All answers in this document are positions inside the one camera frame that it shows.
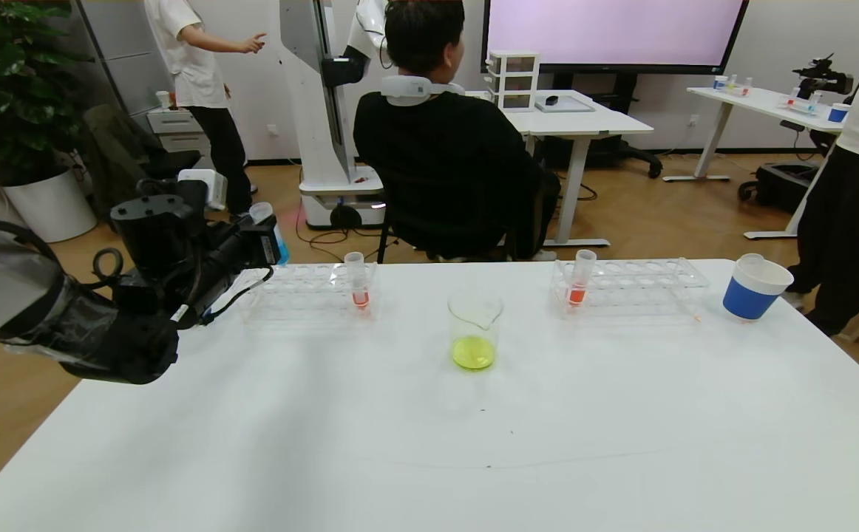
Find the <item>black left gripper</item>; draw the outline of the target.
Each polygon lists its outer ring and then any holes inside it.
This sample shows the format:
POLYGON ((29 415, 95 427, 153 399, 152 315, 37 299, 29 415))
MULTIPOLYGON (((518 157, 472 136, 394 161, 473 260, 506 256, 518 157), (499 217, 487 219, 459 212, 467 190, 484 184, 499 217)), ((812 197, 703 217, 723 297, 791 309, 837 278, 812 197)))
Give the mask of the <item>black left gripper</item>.
POLYGON ((243 270, 271 268, 281 262, 277 218, 255 222, 241 216, 234 222, 215 222, 206 230, 207 257, 229 276, 243 270))

